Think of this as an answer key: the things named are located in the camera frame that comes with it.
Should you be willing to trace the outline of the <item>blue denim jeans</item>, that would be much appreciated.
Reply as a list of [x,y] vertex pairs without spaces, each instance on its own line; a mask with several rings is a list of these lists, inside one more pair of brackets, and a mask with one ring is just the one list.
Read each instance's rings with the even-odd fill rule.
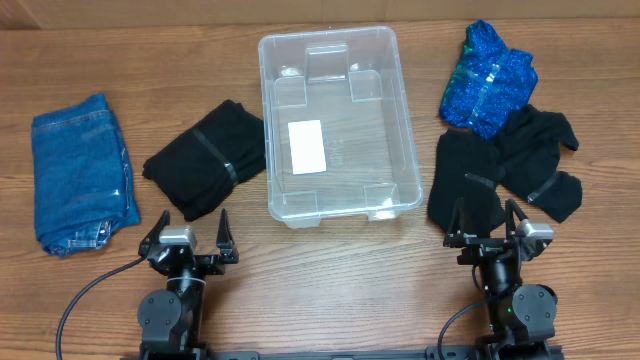
[[129,154],[104,94],[36,116],[31,143],[34,228],[47,254],[99,250],[141,222]]

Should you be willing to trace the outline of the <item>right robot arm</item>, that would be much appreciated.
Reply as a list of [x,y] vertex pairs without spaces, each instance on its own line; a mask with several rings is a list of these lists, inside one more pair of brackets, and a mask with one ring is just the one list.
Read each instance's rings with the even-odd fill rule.
[[[525,285],[522,265],[541,255],[554,237],[552,227],[531,221],[515,201],[505,203],[506,233],[502,238],[480,236],[466,219],[464,200],[453,207],[443,245],[459,248],[457,263],[472,267],[472,279],[483,299],[455,313],[442,327],[433,348],[436,359],[562,359],[562,348],[551,347],[558,297],[548,286]],[[463,315],[485,308],[491,333],[472,345],[443,345],[449,327]]]

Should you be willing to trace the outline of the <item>blue sparkly garment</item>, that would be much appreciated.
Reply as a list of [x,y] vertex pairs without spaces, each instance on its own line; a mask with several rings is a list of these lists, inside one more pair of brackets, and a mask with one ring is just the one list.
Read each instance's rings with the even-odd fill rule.
[[469,25],[443,94],[440,117],[492,139],[511,112],[529,103],[538,83],[533,59],[526,51],[508,47],[491,24],[478,20]]

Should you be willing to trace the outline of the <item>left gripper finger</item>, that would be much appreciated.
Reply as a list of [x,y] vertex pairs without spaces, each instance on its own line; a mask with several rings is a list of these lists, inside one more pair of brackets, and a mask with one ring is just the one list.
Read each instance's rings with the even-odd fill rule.
[[159,243],[161,231],[165,226],[170,224],[170,211],[164,210],[156,224],[151,228],[147,235],[139,243],[138,254],[148,255],[152,246]]
[[236,244],[231,234],[228,212],[225,209],[221,211],[216,246],[221,256],[236,255]]

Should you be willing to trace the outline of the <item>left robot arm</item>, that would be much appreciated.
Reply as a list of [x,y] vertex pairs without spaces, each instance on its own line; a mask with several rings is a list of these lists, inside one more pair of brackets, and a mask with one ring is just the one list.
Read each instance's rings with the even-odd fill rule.
[[194,230],[172,226],[164,211],[139,245],[150,267],[167,278],[166,287],[141,301],[137,319],[142,328],[142,359],[212,359],[210,347],[199,339],[206,278],[223,275],[239,261],[228,214],[220,216],[215,254],[198,255]]

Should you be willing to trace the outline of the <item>black garment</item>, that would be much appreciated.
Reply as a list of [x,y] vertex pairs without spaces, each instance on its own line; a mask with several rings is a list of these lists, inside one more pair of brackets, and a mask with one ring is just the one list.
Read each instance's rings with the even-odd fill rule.
[[501,184],[518,197],[540,208],[558,223],[582,203],[581,181],[557,169],[561,149],[579,147],[572,127],[561,113],[540,111],[526,105],[509,114],[506,125],[494,137],[504,170]]
[[506,220],[496,188],[504,171],[494,144],[474,133],[449,129],[440,136],[427,215],[442,230],[451,224],[454,204],[464,200],[465,232],[488,237]]
[[226,100],[146,160],[142,176],[191,222],[265,168],[264,121]]

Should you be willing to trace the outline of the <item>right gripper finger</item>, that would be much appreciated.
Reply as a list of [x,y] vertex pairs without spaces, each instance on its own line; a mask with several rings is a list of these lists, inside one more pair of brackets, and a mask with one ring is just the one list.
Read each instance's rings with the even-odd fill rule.
[[505,211],[506,238],[513,239],[516,234],[516,221],[522,222],[523,220],[527,220],[528,217],[513,199],[505,201]]
[[449,226],[446,230],[446,234],[449,237],[463,234],[465,228],[465,211],[464,211],[464,199],[459,197],[455,200],[453,205],[453,213]]

